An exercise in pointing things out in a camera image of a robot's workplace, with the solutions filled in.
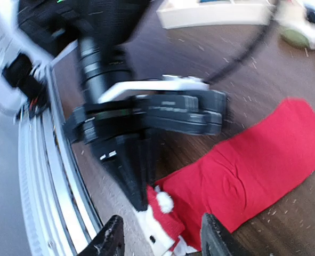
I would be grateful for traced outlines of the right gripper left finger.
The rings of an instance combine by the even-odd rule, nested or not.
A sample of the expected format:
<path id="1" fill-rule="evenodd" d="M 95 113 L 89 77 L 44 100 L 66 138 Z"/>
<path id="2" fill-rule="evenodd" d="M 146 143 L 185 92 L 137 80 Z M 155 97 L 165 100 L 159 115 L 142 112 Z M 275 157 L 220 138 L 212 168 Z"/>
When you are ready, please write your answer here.
<path id="1" fill-rule="evenodd" d="M 113 215 L 78 256 L 124 256 L 124 222 Z"/>

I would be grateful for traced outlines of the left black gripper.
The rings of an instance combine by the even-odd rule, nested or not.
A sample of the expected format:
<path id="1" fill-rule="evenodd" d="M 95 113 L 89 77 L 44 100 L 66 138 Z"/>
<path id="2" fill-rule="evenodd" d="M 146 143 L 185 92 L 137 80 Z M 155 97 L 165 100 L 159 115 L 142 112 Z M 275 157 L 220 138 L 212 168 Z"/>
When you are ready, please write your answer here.
<path id="1" fill-rule="evenodd" d="M 225 93 L 209 90 L 152 91 L 120 101 L 97 103 L 119 82 L 135 81 L 123 48 L 109 50 L 108 61 L 95 40 L 78 42 L 85 103 L 63 126 L 70 142 L 91 143 L 93 155 L 116 181 L 137 211 L 148 207 L 147 186 L 156 177 L 159 155 L 156 130 L 217 135 L 227 115 Z"/>

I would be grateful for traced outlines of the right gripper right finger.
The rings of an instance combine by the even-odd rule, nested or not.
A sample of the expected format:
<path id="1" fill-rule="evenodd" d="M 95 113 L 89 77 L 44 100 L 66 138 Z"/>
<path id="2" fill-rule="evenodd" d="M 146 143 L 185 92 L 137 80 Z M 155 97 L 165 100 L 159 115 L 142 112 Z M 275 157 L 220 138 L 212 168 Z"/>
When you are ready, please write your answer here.
<path id="1" fill-rule="evenodd" d="M 206 256 L 248 256 L 245 249 L 212 214 L 205 213 L 202 217 L 201 251 Z"/>

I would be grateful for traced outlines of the red sock with stripes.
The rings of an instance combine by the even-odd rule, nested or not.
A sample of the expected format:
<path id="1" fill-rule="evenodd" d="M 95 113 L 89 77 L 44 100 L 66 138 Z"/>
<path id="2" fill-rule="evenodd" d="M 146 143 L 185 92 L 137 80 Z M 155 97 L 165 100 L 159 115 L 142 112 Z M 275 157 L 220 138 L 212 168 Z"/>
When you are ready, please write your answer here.
<path id="1" fill-rule="evenodd" d="M 147 187 L 162 255 L 200 251 L 204 214 L 234 232 L 313 171 L 315 112 L 303 99 L 285 99 L 258 124 Z"/>

